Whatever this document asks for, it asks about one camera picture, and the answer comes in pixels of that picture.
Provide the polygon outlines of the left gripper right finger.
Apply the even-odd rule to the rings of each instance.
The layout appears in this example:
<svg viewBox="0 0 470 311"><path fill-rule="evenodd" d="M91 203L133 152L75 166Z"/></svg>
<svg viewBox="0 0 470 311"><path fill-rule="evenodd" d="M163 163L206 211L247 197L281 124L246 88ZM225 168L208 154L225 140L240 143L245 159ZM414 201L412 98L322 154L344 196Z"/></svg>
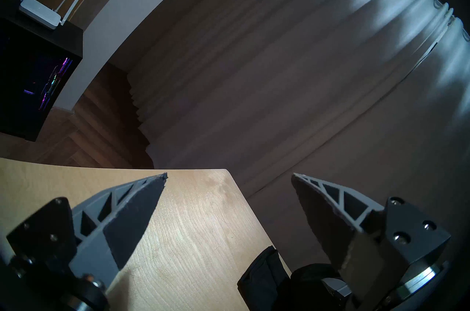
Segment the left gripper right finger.
<svg viewBox="0 0 470 311"><path fill-rule="evenodd" d="M352 299L428 297L446 273L438 260L451 236L398 196L381 205L342 185L294 173L309 227Z"/></svg>

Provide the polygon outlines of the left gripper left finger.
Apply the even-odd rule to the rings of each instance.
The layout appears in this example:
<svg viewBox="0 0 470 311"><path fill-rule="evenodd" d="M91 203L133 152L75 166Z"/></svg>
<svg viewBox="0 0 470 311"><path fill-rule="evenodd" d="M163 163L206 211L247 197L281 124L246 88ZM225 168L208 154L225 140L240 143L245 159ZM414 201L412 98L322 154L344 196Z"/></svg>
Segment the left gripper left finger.
<svg viewBox="0 0 470 311"><path fill-rule="evenodd" d="M108 288L146 231L168 176L145 177L102 190L71 208L66 197L42 206L8 235L30 265L76 278L91 274Z"/></svg>

